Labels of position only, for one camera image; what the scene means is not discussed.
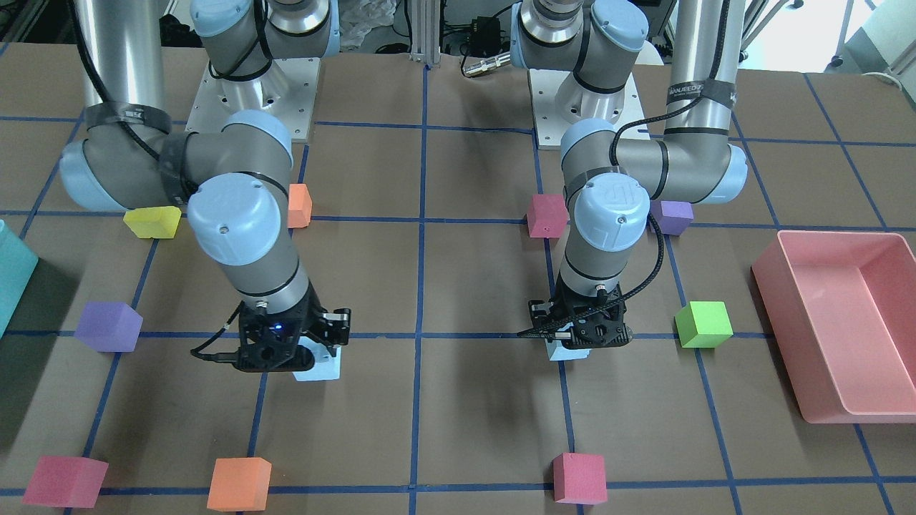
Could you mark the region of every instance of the orange cube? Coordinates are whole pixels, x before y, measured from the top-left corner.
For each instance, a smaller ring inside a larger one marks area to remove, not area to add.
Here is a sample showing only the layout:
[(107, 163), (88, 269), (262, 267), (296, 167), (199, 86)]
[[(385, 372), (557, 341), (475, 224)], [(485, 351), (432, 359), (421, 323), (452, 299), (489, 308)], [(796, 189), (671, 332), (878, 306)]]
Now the orange cube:
[(219, 458), (213, 468), (207, 508), (263, 511), (267, 508), (270, 462), (264, 458)]
[(305, 184), (290, 184), (289, 215), (287, 226), (290, 228), (307, 227), (311, 223), (311, 196)]

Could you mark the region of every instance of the green cube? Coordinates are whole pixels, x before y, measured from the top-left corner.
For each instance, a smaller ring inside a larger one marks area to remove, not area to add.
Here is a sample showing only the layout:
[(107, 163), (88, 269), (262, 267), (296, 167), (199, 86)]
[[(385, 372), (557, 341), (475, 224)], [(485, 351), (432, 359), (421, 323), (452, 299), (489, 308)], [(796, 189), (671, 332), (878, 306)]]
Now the green cube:
[(682, 347), (715, 348), (734, 334), (725, 303), (692, 301), (674, 317)]

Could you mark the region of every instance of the teal box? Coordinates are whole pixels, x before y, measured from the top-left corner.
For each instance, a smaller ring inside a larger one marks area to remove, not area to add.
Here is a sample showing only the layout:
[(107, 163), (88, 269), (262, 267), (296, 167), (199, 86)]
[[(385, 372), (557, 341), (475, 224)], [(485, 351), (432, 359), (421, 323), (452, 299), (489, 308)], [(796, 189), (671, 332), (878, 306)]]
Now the teal box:
[(0, 335), (13, 318), (37, 264), (38, 256), (0, 220)]

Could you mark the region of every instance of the grid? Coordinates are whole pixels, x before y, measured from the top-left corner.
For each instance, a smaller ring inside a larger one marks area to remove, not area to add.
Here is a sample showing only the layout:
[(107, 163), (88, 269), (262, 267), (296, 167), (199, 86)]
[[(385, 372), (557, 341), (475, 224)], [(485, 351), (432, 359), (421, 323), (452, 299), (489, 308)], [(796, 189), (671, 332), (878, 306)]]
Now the grid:
[[(4, 52), (8, 47), (4, 45), (0, 48), (0, 57), (3, 56)], [(284, 495), (284, 494), (401, 494), (407, 495), (408, 497), (408, 506), (407, 512), (410, 515), (418, 512), (418, 494), (426, 493), (446, 493), (446, 492), (525, 492), (525, 491), (547, 491), (552, 489), (552, 483), (549, 482), (528, 482), (528, 483), (454, 483), (454, 484), (421, 484), (419, 482), (418, 471), (420, 468), (419, 464), (419, 454), (420, 454), (420, 399), (421, 399), (421, 372), (422, 372), (422, 356), (423, 356), (423, 340), (432, 340), (432, 339), (474, 339), (474, 340), (493, 340), (493, 339), (512, 339), (514, 334), (512, 333), (496, 333), (496, 332), (482, 332), (482, 333), (444, 333), (444, 332), (424, 332), (423, 331), (423, 316), (424, 316), (424, 274), (425, 274), (425, 263), (424, 258), (426, 256), (426, 228), (427, 225), (436, 225), (436, 224), (460, 224), (460, 225), (523, 225), (525, 222), (523, 219), (506, 219), (506, 218), (431, 218), (426, 215), (426, 188), (427, 188), (427, 164), (428, 164), (428, 136), (433, 131), (470, 131), (470, 132), (484, 132), (484, 133), (517, 133), (529, 135), (532, 145), (532, 156), (534, 161), (534, 174), (535, 181), (537, 184), (537, 192), (544, 192), (543, 180), (541, 177), (541, 163), (540, 163), (540, 153), (537, 150), (537, 139), (534, 131), (532, 129), (519, 129), (513, 127), (498, 127), (498, 128), (480, 128), (472, 126), (442, 126), (442, 125), (431, 125), (428, 123), (428, 112), (429, 112), (429, 81), (430, 81), (431, 71), (429, 68), (424, 68), (422, 71), (422, 98), (421, 98), (421, 109), (422, 109), (422, 119), (420, 124), (381, 124), (381, 123), (366, 123), (366, 122), (337, 122), (337, 121), (317, 121), (317, 126), (345, 126), (345, 127), (371, 127), (379, 129), (415, 129), (420, 131), (420, 190), (418, 191), (419, 203), (420, 203), (420, 215), (419, 217), (379, 217), (379, 216), (348, 216), (348, 215), (315, 215), (313, 220), (315, 221), (327, 221), (327, 222), (372, 222), (372, 223), (385, 223), (385, 224), (416, 224), (418, 227), (418, 251), (417, 251), (417, 260), (418, 260), (418, 269), (417, 269), (417, 305), (416, 305), (416, 324), (415, 329), (412, 333), (353, 333), (351, 337), (354, 339), (354, 344), (359, 345), (360, 340), (369, 340), (378, 337), (392, 338), (392, 339), (409, 339), (413, 341), (413, 380), (412, 380), (412, 402), (411, 402), (411, 422), (410, 422), (410, 460), (409, 460), (409, 482), (407, 484), (393, 484), (393, 485), (296, 485), (296, 486), (273, 486), (270, 489), (271, 495)], [(772, 218), (772, 224), (728, 224), (728, 223), (697, 223), (694, 224), (697, 227), (710, 228), (710, 229), (727, 229), (727, 228), (740, 228), (740, 229), (802, 229), (802, 230), (852, 230), (852, 231), (894, 231), (894, 232), (903, 232), (903, 233), (913, 233), (916, 232), (916, 226), (888, 226), (884, 218), (882, 217), (881, 212), (878, 209), (878, 205), (875, 200), (872, 198), (872, 195), (867, 187), (866, 181), (863, 179), (859, 170), (856, 167), (853, 158), (850, 156), (848, 147), (882, 147), (882, 148), (912, 148), (916, 147), (916, 143), (900, 143), (900, 142), (872, 142), (872, 141), (844, 141), (841, 137), (837, 128), (834, 126), (834, 122), (831, 119), (831, 116), (828, 114), (827, 109), (824, 107), (824, 104), (821, 98), (818, 96), (817, 91), (815, 90), (810, 78), (805, 75), (804, 80), (806, 81), (808, 87), (810, 88), (810, 93), (814, 98), (815, 102), (819, 106), (826, 123), (829, 125), (832, 130), (835, 141), (830, 140), (796, 140), (796, 139), (776, 139), (776, 138), (749, 138), (745, 137), (744, 132), (742, 131), (741, 125), (738, 123), (736, 115), (733, 115), (733, 122), (735, 124), (736, 131), (738, 133), (737, 137), (732, 137), (731, 139), (735, 142), (739, 142), (742, 148), (747, 153), (748, 163), (750, 169), (753, 171), (754, 178), (761, 189), (763, 194), (764, 201), (767, 205), (769, 213)], [(58, 123), (73, 123), (68, 142), (72, 141), (79, 129), (81, 128), (83, 119), (82, 114), (77, 118), (41, 118), (33, 116), (2, 116), (0, 115), (0, 120), (8, 121), (23, 121), (23, 122), (58, 122)], [(751, 151), (751, 147), (748, 143), (786, 143), (786, 144), (797, 144), (797, 145), (827, 145), (827, 146), (838, 146), (842, 149), (845, 159), (848, 163), (849, 169), (855, 175), (857, 183), (860, 185), (862, 192), (866, 195), (867, 200), (870, 204), (871, 209), (874, 211), (875, 216), (879, 220), (879, 226), (846, 226), (846, 225), (785, 225), (781, 224), (777, 216), (777, 212), (773, 206), (772, 201), (769, 198), (766, 185), (764, 183), (763, 176), (758, 170), (758, 165), (754, 160), (754, 154)], [(302, 151), (300, 157), (300, 168), (298, 179), (300, 182), (304, 181), (307, 169), (307, 161), (309, 156), (309, 147), (305, 147)], [(79, 213), (79, 212), (62, 212), (62, 211), (43, 211), (41, 210), (41, 205), (49, 191), (49, 188), (54, 181), (58, 172), (58, 165), (55, 164), (54, 168), (50, 171), (47, 180), (43, 188), (41, 189), (37, 199), (35, 200), (32, 208), (28, 211), (24, 210), (7, 210), (0, 211), (0, 214), (4, 215), (22, 215), (27, 219), (25, 224), (20, 232), (20, 238), (25, 238), (29, 228), (32, 226), (32, 223), (37, 217), (53, 217), (53, 216), (119, 216), (119, 214), (92, 214), (92, 213)], [(672, 244), (671, 238), (665, 236), (665, 246), (666, 251), (669, 256), (669, 266), (671, 268), (671, 273), (674, 277), (674, 283), (677, 287), (677, 292), (679, 296), (679, 301), (681, 306), (685, 305), (687, 302), (687, 295), (685, 294), (685, 289), (682, 282), (682, 274), (678, 267), (678, 253), (675, 246)], [(154, 259), (157, 254), (158, 241), (154, 240), (149, 246), (146, 260), (144, 262), (143, 268), (138, 274), (136, 281), (136, 289), (131, 301), (131, 306), (136, 308), (140, 303), (140, 299), (144, 292), (144, 287), (147, 284), (147, 277), (151, 267), (153, 266)], [(547, 269), (547, 277), (545, 285), (547, 285), (550, 291), (553, 290), (553, 263), (551, 258), (551, 245), (548, 240), (543, 241), (544, 249), (544, 262)], [(38, 337), (38, 336), (48, 336), (48, 335), (58, 335), (58, 336), (72, 336), (72, 331), (60, 331), (60, 330), (11, 330), (7, 332), (11, 336), (25, 336), (25, 337)], [(202, 338), (207, 337), (210, 334), (205, 332), (166, 332), (166, 331), (144, 331), (141, 333), (141, 338)], [(234, 333), (224, 334), (224, 338), (237, 338), (238, 335)], [(637, 334), (636, 338), (638, 340), (675, 340), (676, 334), (674, 333), (643, 333)], [(736, 333), (735, 338), (738, 339), (768, 339), (772, 338), (771, 334), (765, 332), (744, 332)], [(862, 428), (858, 424), (854, 424), (856, 438), (859, 441), (861, 446), (861, 452), (867, 460), (868, 467), (870, 469), (870, 476), (837, 476), (837, 477), (757, 477), (757, 478), (741, 478), (735, 477), (735, 474), (732, 470), (731, 460), (729, 459), (728, 449), (726, 448), (725, 437), (723, 435), (723, 429), (719, 420), (719, 410), (716, 407), (713, 388), (710, 384), (710, 379), (707, 374), (707, 367), (704, 363), (704, 357), (709, 356), (705, 352), (701, 352), (699, 349), (692, 351), (693, 357), (696, 362), (697, 373), (699, 374), (700, 380), (703, 385), (703, 393), (705, 396), (705, 401), (709, 411), (709, 417), (712, 422), (715, 434), (715, 440), (717, 441), (718, 450), (721, 455), (721, 461), (723, 468), (725, 470), (725, 479), (684, 479), (684, 480), (661, 480), (661, 481), (609, 481), (607, 487), (610, 490), (640, 490), (640, 489), (682, 489), (682, 488), (727, 488), (732, 504), (734, 506), (735, 513), (743, 513), (741, 496), (739, 495), (738, 488), (741, 487), (765, 487), (765, 486), (810, 486), (810, 485), (870, 485), (874, 486), (881, 497), (884, 508), (888, 514), (895, 513), (894, 507), (891, 504), (889, 494), (886, 490), (887, 484), (914, 484), (916, 483), (916, 475), (903, 475), (903, 476), (887, 476), (882, 475), (878, 471), (878, 467), (875, 462), (875, 458), (871, 453), (869, 444), (865, 434), (862, 431)], [(82, 455), (89, 456), (92, 451), (96, 440), (96, 435), (99, 431), (99, 426), (105, 415), (105, 409), (109, 400), (109, 396), (112, 392), (113, 385), (115, 383), (115, 377), (118, 372), (119, 364), (121, 363), (121, 354), (114, 354), (114, 358), (111, 362), (111, 365), (108, 369), (106, 380), (104, 382), (104, 387), (102, 394), (98, 400), (98, 405), (93, 416), (93, 423), (91, 429), (86, 438), (86, 444), (83, 449)], [(566, 441), (568, 450), (570, 452), (576, 451), (576, 435), (573, 430), (573, 410), (571, 407), (570, 401), (570, 387), (567, 374), (566, 364), (559, 362), (556, 367), (556, 378), (560, 383), (561, 393), (562, 393), (562, 407), (563, 407), (563, 419), (565, 423), (566, 431)], [(254, 412), (251, 416), (251, 429), (250, 437), (248, 439), (246, 453), (247, 455), (256, 454), (256, 446), (258, 441), (259, 429), (261, 425), (262, 411), (264, 409), (265, 397), (267, 394), (268, 387), (268, 374), (262, 374), (258, 383), (256, 401)], [(24, 489), (22, 488), (0, 488), (0, 498), (8, 497), (15, 498), (23, 495)], [(103, 488), (103, 496), (203, 496), (206, 495), (207, 488), (183, 488), (183, 487), (144, 487), (144, 486), (135, 486), (127, 488)], [(577, 507), (577, 512), (582, 513), (583, 507)]]

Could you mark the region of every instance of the pink cube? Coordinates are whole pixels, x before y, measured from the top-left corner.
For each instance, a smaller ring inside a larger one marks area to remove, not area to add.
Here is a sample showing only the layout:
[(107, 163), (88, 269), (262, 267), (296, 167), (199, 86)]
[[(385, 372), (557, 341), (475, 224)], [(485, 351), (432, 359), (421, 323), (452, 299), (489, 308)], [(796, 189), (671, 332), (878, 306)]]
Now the pink cube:
[[(664, 235), (680, 236), (693, 222), (693, 206), (690, 203), (652, 201), (649, 212), (659, 223), (659, 229)], [(649, 230), (655, 232), (651, 225)]]
[(553, 458), (553, 500), (588, 505), (607, 502), (605, 457), (563, 453)]
[(142, 323), (123, 302), (86, 302), (73, 336), (99, 352), (131, 352)]
[(559, 238), (570, 216), (562, 195), (531, 195), (528, 208), (528, 235), (532, 238)]
[(94, 508), (108, 464), (89, 458), (41, 456), (23, 504), (52, 508)]

